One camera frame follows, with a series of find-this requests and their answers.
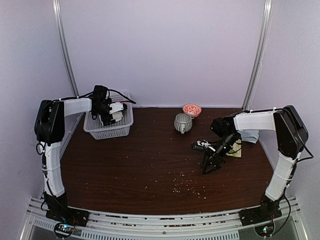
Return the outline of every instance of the white wall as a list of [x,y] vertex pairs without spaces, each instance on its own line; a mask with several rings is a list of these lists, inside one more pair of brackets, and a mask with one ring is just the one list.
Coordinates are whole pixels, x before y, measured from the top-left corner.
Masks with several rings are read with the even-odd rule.
[[81,94],[97,83],[137,106],[240,107],[264,0],[62,0]]
[[[296,196],[311,239],[320,226],[320,1],[275,1],[262,72],[251,109],[294,105],[308,131],[315,159],[298,165],[289,196]],[[275,167],[276,136],[261,132],[260,140]]]
[[43,190],[33,131],[40,102],[72,96],[56,29],[51,0],[0,1],[2,240],[17,239],[31,196]]

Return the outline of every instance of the mug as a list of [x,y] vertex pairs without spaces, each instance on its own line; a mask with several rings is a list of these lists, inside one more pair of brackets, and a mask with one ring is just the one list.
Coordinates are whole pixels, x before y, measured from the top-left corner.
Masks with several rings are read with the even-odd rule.
[[174,128],[181,134],[184,134],[192,128],[192,118],[189,114],[179,113],[175,116]]

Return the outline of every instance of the basket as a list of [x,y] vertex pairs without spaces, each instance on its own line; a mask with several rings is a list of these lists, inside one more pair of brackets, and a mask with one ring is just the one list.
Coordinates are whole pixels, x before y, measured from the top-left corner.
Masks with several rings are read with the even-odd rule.
[[[131,98],[129,92],[122,92],[122,94]],[[126,101],[125,98],[116,92],[110,92],[110,98],[113,102]],[[122,112],[123,118],[108,126],[103,126],[98,117],[93,120],[91,112],[87,112],[85,114],[83,130],[90,133],[96,140],[127,136],[130,131],[130,126],[134,123],[134,114],[132,104],[126,102],[126,105],[127,110]]]

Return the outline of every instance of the bowl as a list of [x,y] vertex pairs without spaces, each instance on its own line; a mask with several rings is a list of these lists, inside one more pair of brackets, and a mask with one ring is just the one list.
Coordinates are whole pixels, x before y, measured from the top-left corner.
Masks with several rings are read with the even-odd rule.
[[182,107],[185,114],[189,114],[193,119],[198,117],[202,111],[201,107],[197,104],[189,103]]

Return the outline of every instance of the white cloth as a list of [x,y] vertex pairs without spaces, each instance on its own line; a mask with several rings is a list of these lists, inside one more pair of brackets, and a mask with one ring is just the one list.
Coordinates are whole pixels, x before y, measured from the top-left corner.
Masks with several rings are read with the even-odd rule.
[[259,130],[246,130],[238,132],[241,134],[241,140],[243,142],[255,144],[259,139]]

